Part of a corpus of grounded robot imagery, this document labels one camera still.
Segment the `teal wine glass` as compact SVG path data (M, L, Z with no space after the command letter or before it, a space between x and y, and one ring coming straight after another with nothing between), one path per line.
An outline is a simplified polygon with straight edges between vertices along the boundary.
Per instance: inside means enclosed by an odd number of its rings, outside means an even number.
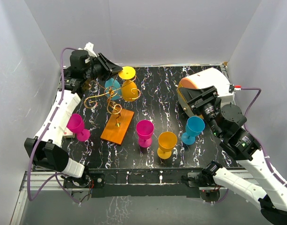
M111 78L107 80L104 88L106 91L106 96L111 97L111 100L115 101L121 97L121 85L116 79Z

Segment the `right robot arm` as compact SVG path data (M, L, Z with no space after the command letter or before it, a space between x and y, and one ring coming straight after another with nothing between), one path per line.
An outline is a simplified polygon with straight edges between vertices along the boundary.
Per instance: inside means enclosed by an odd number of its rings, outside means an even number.
M268 161L259 141L243 128L247 118L232 104L221 106L214 86L204 89L179 87L180 96L194 115L203 118L221 148L242 165L258 182L257 185L229 172L211 161L192 182L226 187L254 204L273 225L287 225L287 182Z

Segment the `yellow wine glass back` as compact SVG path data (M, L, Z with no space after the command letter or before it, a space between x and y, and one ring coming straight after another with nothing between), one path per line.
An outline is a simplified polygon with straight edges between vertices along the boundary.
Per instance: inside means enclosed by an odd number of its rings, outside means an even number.
M137 86L134 82L136 78L135 69L130 66L125 66L118 75L122 80L124 80L121 86L121 96L125 101L135 101L139 96Z

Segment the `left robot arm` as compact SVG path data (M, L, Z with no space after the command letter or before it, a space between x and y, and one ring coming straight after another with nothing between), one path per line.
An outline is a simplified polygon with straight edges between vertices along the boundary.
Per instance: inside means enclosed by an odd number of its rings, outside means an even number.
M94 55L87 49L74 49L70 55L70 66L61 72L61 84L51 110L41 129L33 138L27 138L24 147L33 165L74 177L74 182L85 187L90 175L84 165L72 160L61 148L62 138L75 108L85 93L85 85L100 79L107 81L123 70L103 54Z

